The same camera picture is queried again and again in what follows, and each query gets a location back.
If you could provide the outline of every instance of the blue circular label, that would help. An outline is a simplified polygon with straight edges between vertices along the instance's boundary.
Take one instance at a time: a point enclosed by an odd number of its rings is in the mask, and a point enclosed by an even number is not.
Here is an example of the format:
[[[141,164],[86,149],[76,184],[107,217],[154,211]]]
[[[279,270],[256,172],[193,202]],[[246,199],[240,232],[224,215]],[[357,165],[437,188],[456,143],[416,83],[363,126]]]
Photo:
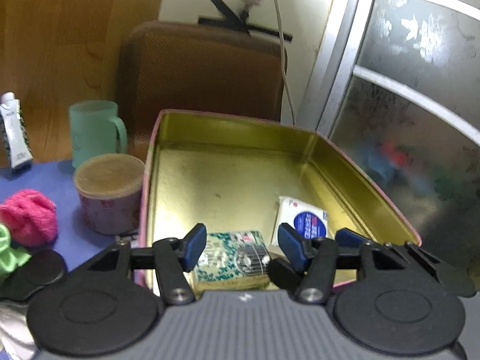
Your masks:
[[[327,235],[323,221],[309,211],[300,212],[293,220],[293,226],[306,239],[326,237]]]

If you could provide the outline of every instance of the container lid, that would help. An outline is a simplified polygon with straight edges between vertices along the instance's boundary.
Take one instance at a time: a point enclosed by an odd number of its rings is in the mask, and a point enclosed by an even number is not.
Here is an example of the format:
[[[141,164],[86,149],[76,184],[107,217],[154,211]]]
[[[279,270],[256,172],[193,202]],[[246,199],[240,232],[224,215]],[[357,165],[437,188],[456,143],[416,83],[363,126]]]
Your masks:
[[[103,154],[81,164],[73,182],[81,195],[93,199],[120,198],[142,188],[145,165],[128,154]]]
[[[7,92],[0,97],[0,103],[8,103],[11,100],[15,100],[15,93]]]

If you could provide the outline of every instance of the blue gripper pad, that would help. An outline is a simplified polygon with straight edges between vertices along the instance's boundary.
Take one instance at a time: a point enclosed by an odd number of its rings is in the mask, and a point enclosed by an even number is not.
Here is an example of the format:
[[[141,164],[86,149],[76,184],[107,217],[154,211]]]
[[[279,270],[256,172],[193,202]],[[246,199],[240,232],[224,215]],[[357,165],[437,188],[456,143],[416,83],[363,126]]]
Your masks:
[[[302,242],[305,240],[288,223],[281,223],[278,227],[278,245],[296,272],[307,270],[308,258],[305,256]]]
[[[335,241],[339,246],[348,248],[358,248],[368,238],[363,237],[359,233],[355,233],[349,228],[342,228],[335,234]]]
[[[195,227],[183,238],[185,252],[180,264],[185,272],[190,272],[200,258],[207,243],[207,228],[203,223],[197,223]]]

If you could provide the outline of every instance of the pink sponge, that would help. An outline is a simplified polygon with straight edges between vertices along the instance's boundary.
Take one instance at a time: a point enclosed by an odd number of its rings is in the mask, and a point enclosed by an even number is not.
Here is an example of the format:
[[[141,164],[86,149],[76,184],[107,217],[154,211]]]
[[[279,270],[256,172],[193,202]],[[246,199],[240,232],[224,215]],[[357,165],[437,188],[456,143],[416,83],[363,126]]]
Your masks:
[[[52,242],[58,234],[57,207],[35,190],[21,190],[0,204],[0,222],[24,246]]]

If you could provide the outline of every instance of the blue table surface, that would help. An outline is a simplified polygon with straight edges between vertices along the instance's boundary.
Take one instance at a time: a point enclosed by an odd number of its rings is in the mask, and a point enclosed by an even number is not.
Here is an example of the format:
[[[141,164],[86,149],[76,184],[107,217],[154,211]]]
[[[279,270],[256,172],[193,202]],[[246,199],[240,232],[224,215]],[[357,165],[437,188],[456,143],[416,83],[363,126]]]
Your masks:
[[[71,161],[36,163],[19,175],[0,169],[0,203],[28,188],[57,205],[58,238],[51,247],[63,256],[69,270],[114,242],[114,237],[97,234],[84,223],[73,174]]]

